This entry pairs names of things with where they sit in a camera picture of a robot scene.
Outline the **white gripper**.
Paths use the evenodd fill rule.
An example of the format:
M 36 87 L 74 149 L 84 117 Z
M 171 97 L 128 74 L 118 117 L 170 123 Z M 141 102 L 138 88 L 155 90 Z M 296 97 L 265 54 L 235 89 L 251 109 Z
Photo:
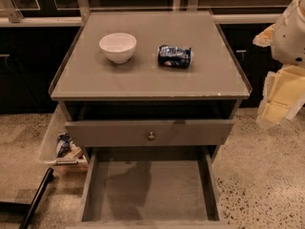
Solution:
M 292 120 L 305 104 L 305 68 L 298 67 L 305 66 L 305 0 L 293 0 L 275 24 L 254 37 L 253 44 L 272 45 L 273 58 L 290 64 L 268 72 L 264 81 L 256 123 L 269 129 Z

